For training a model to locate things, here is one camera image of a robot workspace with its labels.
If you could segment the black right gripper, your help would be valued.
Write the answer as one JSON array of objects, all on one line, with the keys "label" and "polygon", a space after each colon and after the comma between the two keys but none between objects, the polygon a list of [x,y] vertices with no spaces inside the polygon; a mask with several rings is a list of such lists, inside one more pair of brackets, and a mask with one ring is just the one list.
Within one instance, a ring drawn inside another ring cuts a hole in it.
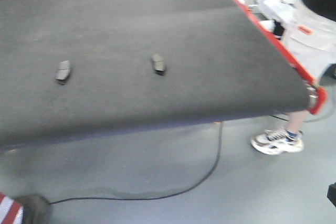
[{"label": "black right gripper", "polygon": [[330,184],[328,187],[327,198],[336,207],[336,183]]}]

